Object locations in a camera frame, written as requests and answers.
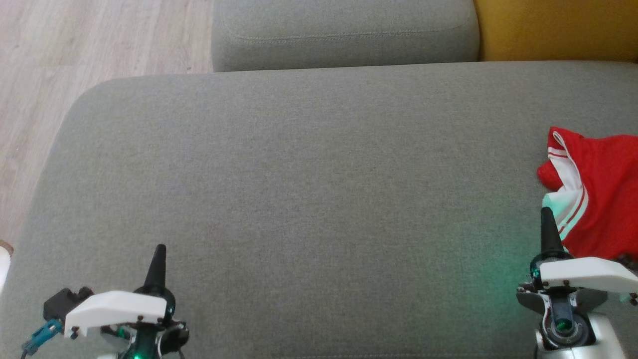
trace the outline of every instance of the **gray fabric upholstery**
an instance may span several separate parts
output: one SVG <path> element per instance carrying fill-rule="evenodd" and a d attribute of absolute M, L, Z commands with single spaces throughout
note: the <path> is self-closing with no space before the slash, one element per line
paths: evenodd
<path fill-rule="evenodd" d="M 637 65 L 578 62 L 106 82 L 42 174 L 3 344 L 17 356 L 63 287 L 135 289 L 162 242 L 187 358 L 530 358 L 539 317 L 514 293 L 547 131 L 638 134 L 637 83 Z M 603 310 L 638 356 L 630 307 Z"/>
<path fill-rule="evenodd" d="M 216 72 L 476 61 L 472 0 L 217 0 Z"/>

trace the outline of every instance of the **blue connector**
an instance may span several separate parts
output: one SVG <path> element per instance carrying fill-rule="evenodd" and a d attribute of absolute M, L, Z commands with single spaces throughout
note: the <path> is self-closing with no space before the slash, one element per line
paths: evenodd
<path fill-rule="evenodd" d="M 29 356 L 34 355 L 42 344 L 48 342 L 56 334 L 62 332 L 62 323 L 60 321 L 51 319 L 45 325 L 43 325 L 37 332 L 31 335 L 31 340 L 22 345 L 24 350 Z"/>

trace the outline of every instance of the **white stripe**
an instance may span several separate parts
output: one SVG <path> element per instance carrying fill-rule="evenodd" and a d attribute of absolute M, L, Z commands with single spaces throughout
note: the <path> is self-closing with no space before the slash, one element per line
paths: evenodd
<path fill-rule="evenodd" d="M 560 236 L 561 240 L 564 240 L 585 213 L 589 203 L 589 195 L 582 185 L 581 174 L 570 156 L 562 136 L 556 131 L 554 131 L 553 136 L 564 149 L 548 147 L 547 157 L 556 169 L 563 186 L 557 192 L 545 195 L 543 206 L 552 208 L 558 229 L 563 228 Z M 552 154 L 567 156 L 567 158 L 552 156 Z"/>
<path fill-rule="evenodd" d="M 567 151 L 565 151 L 562 148 L 548 147 L 547 148 L 547 152 L 555 153 L 555 154 L 561 155 L 561 156 L 567 156 Z"/>
<path fill-rule="evenodd" d="M 582 195 L 583 195 L 583 199 L 582 199 L 581 207 L 578 209 L 576 216 L 573 217 L 573 219 L 565 226 L 565 229 L 560 234 L 561 240 L 564 240 L 565 238 L 567 238 L 567 235 L 569 234 L 569 232 L 574 228 L 574 226 L 578 223 L 578 221 L 581 220 L 582 215 L 585 213 L 585 208 L 587 208 L 587 204 L 590 201 L 590 197 L 587 194 L 587 190 L 585 190 L 585 188 L 582 189 Z"/>

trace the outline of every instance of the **yellow cushion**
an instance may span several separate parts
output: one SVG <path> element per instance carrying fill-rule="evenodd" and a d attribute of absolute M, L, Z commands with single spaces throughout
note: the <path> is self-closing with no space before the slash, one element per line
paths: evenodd
<path fill-rule="evenodd" d="M 638 0 L 474 0 L 481 59 L 638 59 Z"/>

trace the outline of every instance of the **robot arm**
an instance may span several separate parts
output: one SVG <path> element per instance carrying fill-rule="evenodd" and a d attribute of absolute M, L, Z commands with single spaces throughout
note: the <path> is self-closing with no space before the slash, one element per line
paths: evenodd
<path fill-rule="evenodd" d="M 84 287 L 75 294 L 68 288 L 63 289 L 45 302 L 43 317 L 47 323 L 23 344 L 23 358 L 34 355 L 58 333 L 75 340 L 96 327 L 101 328 L 102 334 L 129 342 L 125 352 L 106 356 L 108 358 L 161 359 L 166 353 L 181 354 L 181 348 L 188 342 L 189 330 L 186 323 L 173 320 L 175 297 L 165 282 L 166 246 L 158 245 L 144 285 L 134 293 L 93 294 Z"/>
<path fill-rule="evenodd" d="M 156 324 L 164 320 L 164 298 L 124 291 L 96 294 L 66 315 L 64 337 L 86 337 L 89 328 L 121 323 Z"/>
<path fill-rule="evenodd" d="M 591 313 L 607 292 L 631 293 L 636 305 L 638 277 L 622 264 L 601 258 L 574 259 L 562 247 L 549 208 L 541 211 L 541 254 L 530 264 L 531 283 L 517 299 L 543 315 L 537 353 L 543 359 L 625 359 L 621 344 L 602 314 Z"/>

